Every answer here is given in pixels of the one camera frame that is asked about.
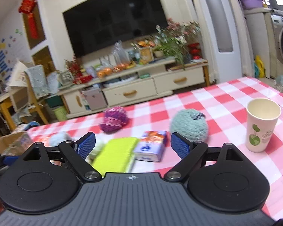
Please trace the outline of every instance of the picture frame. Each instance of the picture frame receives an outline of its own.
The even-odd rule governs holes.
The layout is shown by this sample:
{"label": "picture frame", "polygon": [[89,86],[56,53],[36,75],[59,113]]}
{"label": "picture frame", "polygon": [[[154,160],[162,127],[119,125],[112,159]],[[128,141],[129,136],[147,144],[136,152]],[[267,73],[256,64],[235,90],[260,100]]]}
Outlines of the picture frame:
{"label": "picture frame", "polygon": [[145,60],[146,62],[151,62],[151,61],[154,60],[152,47],[150,47],[150,46],[139,47],[138,51],[139,51],[139,55],[140,55],[141,59]]}

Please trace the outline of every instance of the light blue yarn ball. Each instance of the light blue yarn ball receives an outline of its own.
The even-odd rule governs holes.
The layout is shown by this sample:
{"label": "light blue yarn ball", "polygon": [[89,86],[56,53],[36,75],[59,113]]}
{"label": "light blue yarn ball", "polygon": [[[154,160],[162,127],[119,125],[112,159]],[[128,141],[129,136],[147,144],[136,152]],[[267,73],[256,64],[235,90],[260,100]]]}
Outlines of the light blue yarn ball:
{"label": "light blue yarn ball", "polygon": [[170,132],[177,132],[189,141],[205,141],[208,137],[208,124],[203,113],[195,110],[181,110],[171,121]]}

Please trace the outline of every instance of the round black disc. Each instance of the round black disc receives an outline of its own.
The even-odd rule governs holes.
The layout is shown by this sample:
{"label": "round black disc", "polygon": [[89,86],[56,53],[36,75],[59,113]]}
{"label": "round black disc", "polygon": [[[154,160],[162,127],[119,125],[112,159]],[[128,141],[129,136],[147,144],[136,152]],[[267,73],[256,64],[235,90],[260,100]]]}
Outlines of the round black disc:
{"label": "round black disc", "polygon": [[5,207],[25,214],[46,213],[64,206],[77,193],[78,179],[66,168],[49,164],[35,172],[34,166],[28,165],[29,171],[12,171],[11,167],[0,178],[0,198]]}
{"label": "round black disc", "polygon": [[262,208],[269,194],[267,179],[254,168],[217,164],[193,172],[188,190],[197,201],[213,210],[242,213]]}

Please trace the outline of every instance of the plastic bottle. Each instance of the plastic bottle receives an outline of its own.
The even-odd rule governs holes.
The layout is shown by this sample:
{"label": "plastic bottle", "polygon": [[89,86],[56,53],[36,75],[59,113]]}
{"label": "plastic bottle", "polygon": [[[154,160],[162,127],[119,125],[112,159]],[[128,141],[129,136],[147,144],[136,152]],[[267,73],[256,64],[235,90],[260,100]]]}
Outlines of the plastic bottle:
{"label": "plastic bottle", "polygon": [[264,73],[264,63],[262,62],[261,58],[259,55],[256,55],[255,57],[255,63],[259,68],[259,78],[264,78],[265,73]]}

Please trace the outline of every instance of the green cup logo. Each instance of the green cup logo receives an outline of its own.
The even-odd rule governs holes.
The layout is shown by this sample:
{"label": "green cup logo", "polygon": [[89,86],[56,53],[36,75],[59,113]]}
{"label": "green cup logo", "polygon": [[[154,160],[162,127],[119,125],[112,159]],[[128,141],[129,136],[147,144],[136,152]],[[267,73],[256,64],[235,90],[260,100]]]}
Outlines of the green cup logo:
{"label": "green cup logo", "polygon": [[260,143],[260,138],[256,135],[256,133],[260,132],[260,128],[257,125],[253,125],[254,134],[249,136],[249,141],[251,145],[257,146]]}

